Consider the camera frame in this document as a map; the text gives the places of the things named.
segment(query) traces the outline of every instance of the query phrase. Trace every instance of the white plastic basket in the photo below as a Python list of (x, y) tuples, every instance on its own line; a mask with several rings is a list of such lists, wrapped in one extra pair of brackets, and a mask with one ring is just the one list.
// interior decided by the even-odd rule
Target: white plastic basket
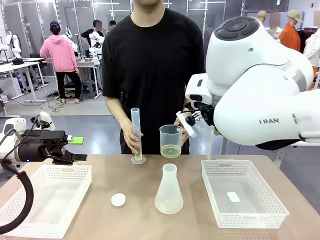
[(288, 210), (248, 160), (201, 161), (219, 228), (278, 229)]
[[(62, 239), (92, 181), (92, 166), (43, 165), (30, 178), (34, 201), (28, 217), (7, 236)], [(21, 187), (0, 209), (0, 226), (21, 212), (26, 191)]]

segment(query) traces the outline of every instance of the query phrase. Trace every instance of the man's left hand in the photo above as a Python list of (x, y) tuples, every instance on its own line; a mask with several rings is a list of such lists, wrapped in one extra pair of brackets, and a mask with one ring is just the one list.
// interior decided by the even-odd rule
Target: man's left hand
[(181, 126), (183, 128), (182, 131), (182, 145), (184, 145), (185, 141), (187, 141), (189, 134), (187, 133), (187, 130), (184, 128), (184, 126), (181, 124), (179, 118), (177, 117), (174, 121), (174, 125)]

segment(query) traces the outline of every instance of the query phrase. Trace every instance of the white plastic flask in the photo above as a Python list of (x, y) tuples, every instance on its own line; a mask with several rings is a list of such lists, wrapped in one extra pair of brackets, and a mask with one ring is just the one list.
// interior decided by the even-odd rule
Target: white plastic flask
[(176, 214), (184, 206), (177, 179), (177, 166), (168, 163), (163, 165), (162, 179), (154, 200), (155, 207), (163, 214)]

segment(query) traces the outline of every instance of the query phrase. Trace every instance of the pink hoodie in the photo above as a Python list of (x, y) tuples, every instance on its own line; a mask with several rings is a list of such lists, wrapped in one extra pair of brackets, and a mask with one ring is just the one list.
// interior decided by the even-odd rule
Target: pink hoodie
[(62, 35), (51, 35), (40, 49), (40, 56), (44, 59), (50, 53), (56, 72), (78, 71), (75, 52), (71, 43)]

